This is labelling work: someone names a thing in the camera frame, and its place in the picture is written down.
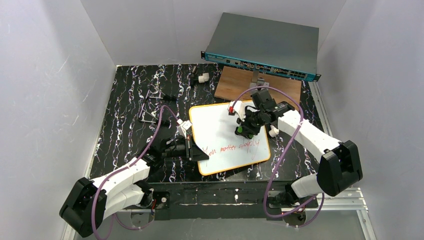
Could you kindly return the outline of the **yellow-framed whiteboard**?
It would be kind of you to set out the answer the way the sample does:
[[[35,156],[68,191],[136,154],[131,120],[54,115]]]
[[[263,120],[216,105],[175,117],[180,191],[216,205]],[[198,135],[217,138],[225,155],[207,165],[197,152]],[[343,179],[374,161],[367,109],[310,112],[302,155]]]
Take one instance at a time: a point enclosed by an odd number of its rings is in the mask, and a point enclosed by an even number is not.
[[[198,161],[203,176],[261,163],[271,157],[266,128],[252,139],[235,134],[237,116],[229,115],[229,103],[197,105],[189,109],[196,145],[209,157]]]

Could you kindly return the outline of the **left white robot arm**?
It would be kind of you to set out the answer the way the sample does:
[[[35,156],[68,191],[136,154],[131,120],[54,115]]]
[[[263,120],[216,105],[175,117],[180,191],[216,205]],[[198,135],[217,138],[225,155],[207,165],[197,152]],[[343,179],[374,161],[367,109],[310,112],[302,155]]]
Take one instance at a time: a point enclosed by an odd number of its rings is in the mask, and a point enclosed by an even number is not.
[[[155,139],[117,170],[94,179],[78,179],[59,210],[59,216],[86,238],[104,219],[127,207],[150,209],[152,214],[156,207],[166,208],[169,193],[155,193],[147,178],[170,158],[198,162],[208,160],[209,156],[191,135]]]

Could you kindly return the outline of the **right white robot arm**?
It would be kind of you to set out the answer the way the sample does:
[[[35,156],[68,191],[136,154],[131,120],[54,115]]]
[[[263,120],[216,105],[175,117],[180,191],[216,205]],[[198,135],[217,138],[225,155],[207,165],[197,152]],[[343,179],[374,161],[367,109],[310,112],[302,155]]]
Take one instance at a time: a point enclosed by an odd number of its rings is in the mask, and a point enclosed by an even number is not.
[[[342,142],[312,125],[300,109],[286,101],[277,103],[267,88],[251,95],[253,106],[241,101],[232,103],[228,112],[237,114],[235,134],[252,139],[260,129],[270,126],[269,135],[280,132],[291,136],[289,143],[297,141],[318,161],[317,173],[300,177],[285,187],[285,195],[291,200],[325,193],[335,197],[363,178],[358,147],[350,140]]]

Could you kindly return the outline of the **green bone-shaped eraser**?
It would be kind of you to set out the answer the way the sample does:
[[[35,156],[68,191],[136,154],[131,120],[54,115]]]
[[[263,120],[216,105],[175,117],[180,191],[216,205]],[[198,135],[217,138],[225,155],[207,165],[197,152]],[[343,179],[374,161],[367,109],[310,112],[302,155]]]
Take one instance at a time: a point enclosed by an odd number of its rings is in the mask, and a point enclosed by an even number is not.
[[[254,137],[254,135],[251,134],[248,129],[243,128],[241,125],[239,125],[239,126],[236,127],[234,133],[237,136],[242,136],[242,137],[244,137],[246,139],[252,139]]]

